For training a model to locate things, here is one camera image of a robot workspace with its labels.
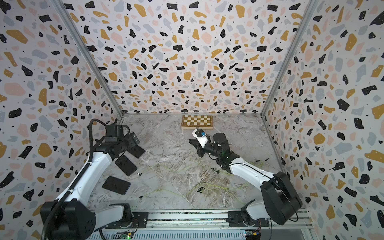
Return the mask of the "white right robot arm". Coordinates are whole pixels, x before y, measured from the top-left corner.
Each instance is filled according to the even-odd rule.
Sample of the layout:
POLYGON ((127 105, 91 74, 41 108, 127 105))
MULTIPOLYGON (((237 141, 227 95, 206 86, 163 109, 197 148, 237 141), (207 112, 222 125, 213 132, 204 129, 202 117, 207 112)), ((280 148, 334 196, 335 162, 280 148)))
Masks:
POLYGON ((224 133, 214 134, 211 140, 204 130, 195 129, 189 143, 197 150, 199 157, 208 154, 222 170, 241 177, 261 192, 263 201, 248 202, 241 208, 240 219, 233 220, 232 223, 254 226, 260 223, 260 219, 271 219, 282 226, 297 215, 303 206, 302 200, 285 173, 267 172, 245 161, 230 149, 224 133))

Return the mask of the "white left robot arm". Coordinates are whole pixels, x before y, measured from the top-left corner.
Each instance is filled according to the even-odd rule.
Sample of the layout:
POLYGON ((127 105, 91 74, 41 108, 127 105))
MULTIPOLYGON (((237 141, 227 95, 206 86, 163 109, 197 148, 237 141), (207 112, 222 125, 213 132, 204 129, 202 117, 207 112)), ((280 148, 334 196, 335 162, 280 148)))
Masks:
POLYGON ((129 147, 130 128, 126 125, 103 124, 106 135, 99 142, 90 140, 89 158, 64 192, 40 209, 44 223, 42 240, 85 240, 93 232, 111 223, 127 227, 133 222, 127 204, 111 205, 93 212, 87 204, 104 171, 129 147))

